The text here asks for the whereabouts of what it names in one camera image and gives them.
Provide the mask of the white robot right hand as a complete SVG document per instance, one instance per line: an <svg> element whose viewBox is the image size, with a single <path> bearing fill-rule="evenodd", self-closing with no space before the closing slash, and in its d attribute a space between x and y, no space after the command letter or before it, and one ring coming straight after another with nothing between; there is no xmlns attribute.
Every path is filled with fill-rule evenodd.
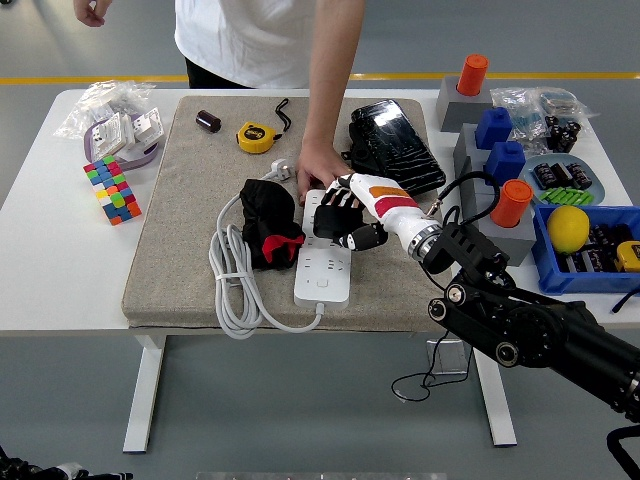
<svg viewBox="0 0 640 480"><path fill-rule="evenodd" d="M402 248L416 260L425 254L441 232L438 221L422 211L400 185L389 178L352 173L335 179L322 197L323 206L367 210L376 220L347 229L342 235L331 234L334 243L352 251L364 251L384 244L390 233L398 236Z"/></svg>

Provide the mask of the person's right hand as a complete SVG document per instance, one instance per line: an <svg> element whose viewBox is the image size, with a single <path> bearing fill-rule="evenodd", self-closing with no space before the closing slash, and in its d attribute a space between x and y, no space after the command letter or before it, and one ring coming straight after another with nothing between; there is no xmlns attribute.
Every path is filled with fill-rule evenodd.
<svg viewBox="0 0 640 480"><path fill-rule="evenodd" d="M77 20L88 27L101 27L105 24L106 13L111 0L74 0L73 11Z"/></svg>

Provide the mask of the person's left hand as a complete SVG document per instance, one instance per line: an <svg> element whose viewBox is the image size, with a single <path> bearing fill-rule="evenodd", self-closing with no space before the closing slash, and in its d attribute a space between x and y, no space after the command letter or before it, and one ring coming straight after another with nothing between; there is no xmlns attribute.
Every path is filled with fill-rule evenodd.
<svg viewBox="0 0 640 480"><path fill-rule="evenodd" d="M352 169L334 149L332 142L304 140L296 163L299 203L305 203L307 192L316 184L328 188L336 178L351 172Z"/></svg>

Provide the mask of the black white robot left hand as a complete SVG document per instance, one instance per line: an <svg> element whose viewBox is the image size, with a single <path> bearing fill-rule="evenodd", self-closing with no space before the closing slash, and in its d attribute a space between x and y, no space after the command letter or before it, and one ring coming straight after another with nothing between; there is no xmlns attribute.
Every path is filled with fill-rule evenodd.
<svg viewBox="0 0 640 480"><path fill-rule="evenodd" d="M110 472L92 474L76 462L64 463L58 466L41 468L37 465L18 458L9 457L4 449L1 449L1 478L2 479L120 479L130 480L134 478L131 472Z"/></svg>

